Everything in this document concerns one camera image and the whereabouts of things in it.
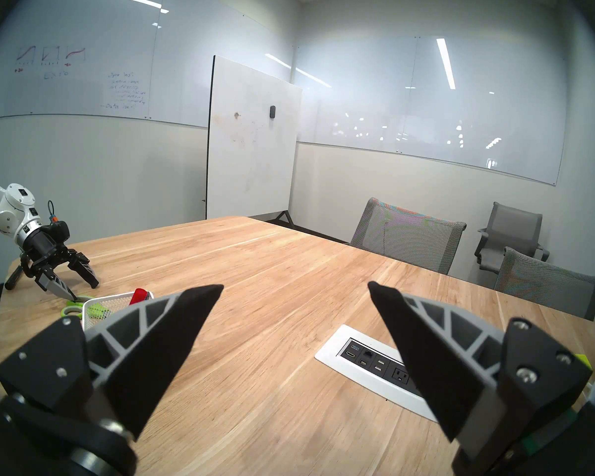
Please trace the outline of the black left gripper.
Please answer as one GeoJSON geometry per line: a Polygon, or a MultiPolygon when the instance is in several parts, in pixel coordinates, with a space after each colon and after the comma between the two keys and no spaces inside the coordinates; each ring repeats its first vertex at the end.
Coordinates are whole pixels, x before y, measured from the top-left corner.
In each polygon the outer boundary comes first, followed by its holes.
{"type": "Polygon", "coordinates": [[[64,245],[67,240],[68,229],[32,230],[24,240],[20,265],[26,276],[35,276],[35,283],[45,292],[68,301],[76,301],[77,296],[54,273],[53,270],[58,265],[68,263],[68,268],[76,272],[92,289],[98,288],[99,280],[83,253],[68,250],[64,245]]]}

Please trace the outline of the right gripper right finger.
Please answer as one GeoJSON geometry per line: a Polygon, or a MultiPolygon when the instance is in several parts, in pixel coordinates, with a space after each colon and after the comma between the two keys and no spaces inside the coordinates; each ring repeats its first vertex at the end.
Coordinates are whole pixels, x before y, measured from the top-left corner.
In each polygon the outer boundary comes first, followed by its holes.
{"type": "Polygon", "coordinates": [[[448,441],[454,475],[575,474],[593,406],[575,403],[592,370],[545,330],[501,331],[457,306],[368,283],[402,362],[448,441]]]}

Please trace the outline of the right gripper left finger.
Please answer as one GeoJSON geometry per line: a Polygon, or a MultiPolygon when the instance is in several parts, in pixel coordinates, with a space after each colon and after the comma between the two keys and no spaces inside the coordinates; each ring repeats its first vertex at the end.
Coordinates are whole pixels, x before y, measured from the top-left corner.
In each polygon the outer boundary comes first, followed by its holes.
{"type": "Polygon", "coordinates": [[[223,292],[54,321],[0,362],[0,475],[134,475],[138,440],[223,292]]]}

